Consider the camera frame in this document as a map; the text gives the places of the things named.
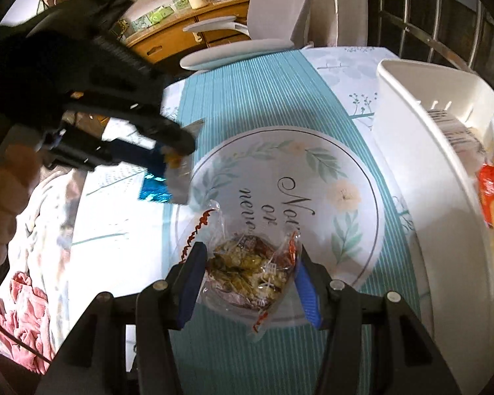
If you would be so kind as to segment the person's left hand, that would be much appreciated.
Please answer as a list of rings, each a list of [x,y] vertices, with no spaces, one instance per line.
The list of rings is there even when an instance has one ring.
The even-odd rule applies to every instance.
[[[10,145],[0,165],[0,265],[8,256],[8,245],[16,234],[21,214],[40,181],[41,155],[24,145]]]

